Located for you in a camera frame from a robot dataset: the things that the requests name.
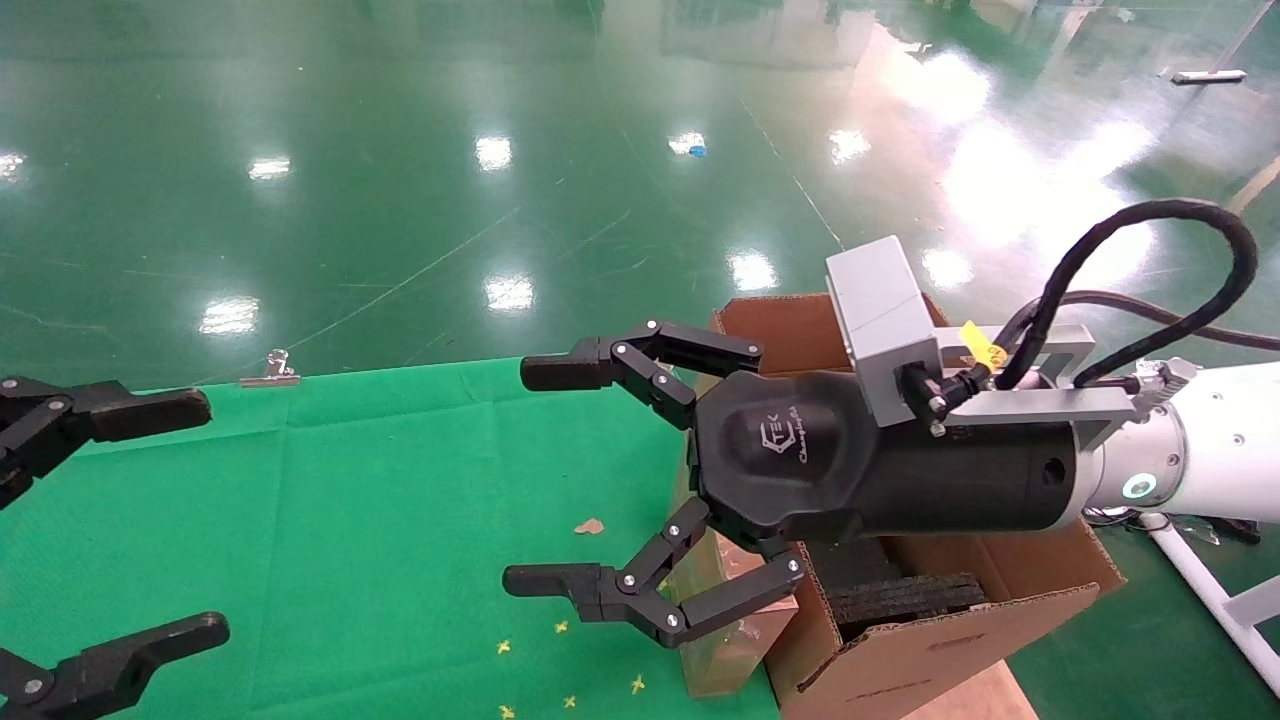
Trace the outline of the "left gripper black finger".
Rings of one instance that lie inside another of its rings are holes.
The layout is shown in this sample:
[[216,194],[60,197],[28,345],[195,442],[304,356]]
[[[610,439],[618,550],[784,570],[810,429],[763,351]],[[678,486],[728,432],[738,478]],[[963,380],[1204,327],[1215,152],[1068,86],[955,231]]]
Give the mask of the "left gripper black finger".
[[3,719],[101,719],[136,706],[161,666],[230,639],[220,612],[200,612],[82,650],[55,667],[1,651]]
[[136,395],[118,380],[60,387],[4,378],[1,509],[90,442],[123,442],[209,424],[207,396],[195,388]]

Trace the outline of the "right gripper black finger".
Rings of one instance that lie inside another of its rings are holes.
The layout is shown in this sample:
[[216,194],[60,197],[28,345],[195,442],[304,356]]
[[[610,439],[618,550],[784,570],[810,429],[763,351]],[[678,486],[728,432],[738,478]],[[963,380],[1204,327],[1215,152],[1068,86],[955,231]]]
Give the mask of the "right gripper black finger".
[[765,562],[678,603],[660,583],[705,536],[712,509],[686,500],[625,568],[598,562],[511,565],[503,588],[513,597],[564,597],[581,623],[627,623],[666,648],[677,648],[750,616],[795,592],[805,571],[786,543]]

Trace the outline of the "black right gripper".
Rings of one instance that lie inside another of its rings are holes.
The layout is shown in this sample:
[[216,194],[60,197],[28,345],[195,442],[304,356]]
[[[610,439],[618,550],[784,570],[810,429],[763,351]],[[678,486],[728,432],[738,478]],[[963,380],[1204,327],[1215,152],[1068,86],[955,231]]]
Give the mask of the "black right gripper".
[[[1042,530],[1065,515],[1076,470],[1068,423],[941,437],[918,421],[878,427],[852,373],[750,373],[762,357],[755,340],[648,320],[522,357],[520,379],[531,392],[618,386],[692,428],[698,496],[741,546]],[[677,368],[724,379],[698,400]]]

